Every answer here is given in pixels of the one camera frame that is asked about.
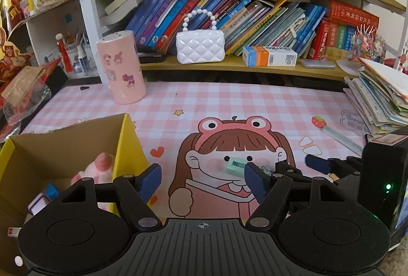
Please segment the pink pig plush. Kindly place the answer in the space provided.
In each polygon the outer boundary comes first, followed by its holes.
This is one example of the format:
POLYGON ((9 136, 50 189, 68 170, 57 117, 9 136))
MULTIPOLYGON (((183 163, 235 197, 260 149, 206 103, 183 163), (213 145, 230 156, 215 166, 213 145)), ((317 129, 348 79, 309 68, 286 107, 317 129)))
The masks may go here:
POLYGON ((83 171, 79 171, 72 179, 71 185, 78 180, 91 177, 95 183, 111 183, 115 156, 107 152, 100 153, 83 171))

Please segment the mint green toy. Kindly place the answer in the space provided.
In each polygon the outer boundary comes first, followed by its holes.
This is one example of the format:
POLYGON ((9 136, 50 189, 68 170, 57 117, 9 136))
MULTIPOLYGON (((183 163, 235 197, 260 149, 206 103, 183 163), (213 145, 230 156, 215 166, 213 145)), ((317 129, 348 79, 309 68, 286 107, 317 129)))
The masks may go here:
POLYGON ((231 176, 244 178, 247 161, 239 158, 229 158, 225 162, 225 172, 231 176))

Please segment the blue bag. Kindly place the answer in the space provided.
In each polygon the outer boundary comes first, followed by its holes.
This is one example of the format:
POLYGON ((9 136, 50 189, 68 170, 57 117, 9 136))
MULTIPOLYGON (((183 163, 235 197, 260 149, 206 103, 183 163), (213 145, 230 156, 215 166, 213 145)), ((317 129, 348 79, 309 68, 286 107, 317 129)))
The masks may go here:
POLYGON ((52 201, 52 200, 56 199, 57 197, 59 197, 59 194, 60 194, 58 188, 53 183, 49 183, 45 187, 45 189, 42 191, 42 193, 50 201, 52 201))

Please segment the white charger adapter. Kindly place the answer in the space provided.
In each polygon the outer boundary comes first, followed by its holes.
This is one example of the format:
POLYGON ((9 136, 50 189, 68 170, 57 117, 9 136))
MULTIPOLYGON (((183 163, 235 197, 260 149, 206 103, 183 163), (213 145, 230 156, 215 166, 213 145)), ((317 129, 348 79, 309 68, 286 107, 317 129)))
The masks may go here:
POLYGON ((50 204, 50 199, 44 193, 40 192, 28 205, 28 211, 31 215, 36 215, 48 204, 50 204))

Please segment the small white staple box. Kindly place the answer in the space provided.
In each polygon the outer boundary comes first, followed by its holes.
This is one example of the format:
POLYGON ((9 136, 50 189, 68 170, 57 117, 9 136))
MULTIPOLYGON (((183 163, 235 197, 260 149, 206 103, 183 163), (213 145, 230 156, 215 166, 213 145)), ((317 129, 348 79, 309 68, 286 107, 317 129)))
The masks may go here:
POLYGON ((7 235, 11 239, 17 240, 20 230, 21 230, 21 227, 9 227, 7 230, 7 235))

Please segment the stack of paper booklets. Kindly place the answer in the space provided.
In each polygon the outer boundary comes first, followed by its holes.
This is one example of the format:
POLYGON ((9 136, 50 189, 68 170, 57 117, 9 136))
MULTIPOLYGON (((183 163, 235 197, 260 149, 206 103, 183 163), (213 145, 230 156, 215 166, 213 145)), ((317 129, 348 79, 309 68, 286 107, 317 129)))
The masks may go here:
POLYGON ((407 75, 369 59, 337 61, 347 73, 345 93, 372 137, 407 126, 407 75))

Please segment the pink checkered tablecloth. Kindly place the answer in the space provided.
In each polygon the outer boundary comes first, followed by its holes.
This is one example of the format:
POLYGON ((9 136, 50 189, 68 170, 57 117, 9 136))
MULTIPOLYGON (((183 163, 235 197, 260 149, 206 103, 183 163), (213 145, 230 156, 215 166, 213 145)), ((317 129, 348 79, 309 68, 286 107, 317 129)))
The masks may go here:
POLYGON ((120 105, 102 85, 67 87, 27 126, 46 133, 126 113, 162 184, 151 206, 162 218, 248 218, 257 201, 227 165, 238 159, 273 169, 278 161, 317 176, 309 154, 344 159, 350 149, 330 127, 359 145, 368 128, 345 93, 233 83, 148 83, 140 101, 120 105))

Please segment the yellow cardboard box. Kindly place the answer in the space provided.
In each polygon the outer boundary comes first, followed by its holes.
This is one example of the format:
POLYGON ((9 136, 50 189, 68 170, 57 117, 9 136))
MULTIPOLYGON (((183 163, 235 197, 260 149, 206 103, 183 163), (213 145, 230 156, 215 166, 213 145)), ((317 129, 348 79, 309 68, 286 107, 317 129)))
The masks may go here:
POLYGON ((10 227, 22 226, 28 205, 48 183, 63 191, 102 152, 116 157, 113 176, 139 175, 149 162, 128 114, 9 138, 1 149, 1 275, 24 275, 10 227))

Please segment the orange white medicine box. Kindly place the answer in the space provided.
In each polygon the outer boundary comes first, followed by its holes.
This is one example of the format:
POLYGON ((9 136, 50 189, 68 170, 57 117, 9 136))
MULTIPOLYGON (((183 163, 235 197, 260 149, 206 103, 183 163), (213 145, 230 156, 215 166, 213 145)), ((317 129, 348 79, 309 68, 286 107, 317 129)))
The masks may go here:
POLYGON ((247 67, 295 67, 297 53, 288 47, 245 46, 242 58, 247 67))

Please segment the colourful hair clip holder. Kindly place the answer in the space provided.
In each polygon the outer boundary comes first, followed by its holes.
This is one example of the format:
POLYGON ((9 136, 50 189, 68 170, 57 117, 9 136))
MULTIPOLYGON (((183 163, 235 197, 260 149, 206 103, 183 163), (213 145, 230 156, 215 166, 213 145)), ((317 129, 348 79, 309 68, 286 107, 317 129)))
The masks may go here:
POLYGON ((359 58, 382 63, 386 55, 386 43, 382 36, 377 35, 377 28, 371 25, 360 25, 351 39, 348 59, 357 61, 359 58))

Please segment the white pen organiser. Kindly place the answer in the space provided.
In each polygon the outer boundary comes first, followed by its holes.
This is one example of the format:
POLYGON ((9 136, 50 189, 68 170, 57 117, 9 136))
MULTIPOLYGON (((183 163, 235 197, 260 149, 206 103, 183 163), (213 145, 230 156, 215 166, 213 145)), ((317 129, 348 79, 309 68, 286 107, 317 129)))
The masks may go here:
MULTIPOLYGON (((86 54, 89 71, 92 72, 92 71, 96 70, 96 64, 95 64, 95 61, 94 61, 94 58, 93 58, 93 53, 91 51, 90 45, 82 44, 80 47, 82 48, 82 51, 85 52, 85 54, 86 54)), ((78 58, 78 56, 79 56, 78 55, 78 48, 68 49, 67 54, 68 54, 68 56, 69 56, 69 58, 71 60, 72 66, 73 66, 72 74, 84 76, 84 71, 82 69, 80 60, 78 58)), ((44 60, 45 63, 50 63, 51 61, 53 61, 55 59, 59 59, 59 58, 60 58, 60 51, 59 51, 59 48, 56 47, 48 55, 43 56, 42 59, 44 60)))

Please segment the clear plastic bag pile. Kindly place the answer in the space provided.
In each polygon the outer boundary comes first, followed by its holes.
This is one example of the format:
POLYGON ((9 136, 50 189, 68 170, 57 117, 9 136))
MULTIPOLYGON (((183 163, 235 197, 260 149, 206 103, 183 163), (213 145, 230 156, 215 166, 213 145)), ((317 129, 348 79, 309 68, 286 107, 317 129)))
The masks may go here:
POLYGON ((1 86, 1 143, 20 134, 67 83, 60 62, 55 59, 41 67, 26 66, 1 86))

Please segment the white quilted pearl handbag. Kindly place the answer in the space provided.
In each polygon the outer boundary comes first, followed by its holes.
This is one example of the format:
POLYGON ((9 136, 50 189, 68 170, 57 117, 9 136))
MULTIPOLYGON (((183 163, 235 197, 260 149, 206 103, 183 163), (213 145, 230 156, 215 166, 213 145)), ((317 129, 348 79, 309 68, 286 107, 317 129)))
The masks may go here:
POLYGON ((192 10, 182 24, 182 31, 176 34, 176 57, 182 65, 198 63, 218 63, 225 58, 225 36, 216 27, 212 12, 204 9, 192 10), (205 14, 210 19, 207 30, 190 30, 189 22, 196 16, 205 14))

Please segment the red dictionary book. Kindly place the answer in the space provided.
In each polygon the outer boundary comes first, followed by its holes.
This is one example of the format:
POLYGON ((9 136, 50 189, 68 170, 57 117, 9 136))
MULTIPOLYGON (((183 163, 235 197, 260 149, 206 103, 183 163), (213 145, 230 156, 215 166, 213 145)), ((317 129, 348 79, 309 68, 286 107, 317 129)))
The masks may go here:
POLYGON ((365 25, 378 29, 380 19, 376 15, 362 10, 358 7, 343 2, 330 0, 328 18, 337 23, 359 27, 365 25))

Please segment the red gold fortune decoration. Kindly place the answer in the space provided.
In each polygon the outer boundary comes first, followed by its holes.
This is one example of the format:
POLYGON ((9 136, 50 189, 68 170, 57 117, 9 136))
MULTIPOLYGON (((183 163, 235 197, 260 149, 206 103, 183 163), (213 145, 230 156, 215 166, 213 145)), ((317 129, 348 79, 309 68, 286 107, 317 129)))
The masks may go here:
POLYGON ((11 81, 31 57, 9 40, 13 30, 24 20, 20 2, 1 0, 1 83, 11 81))

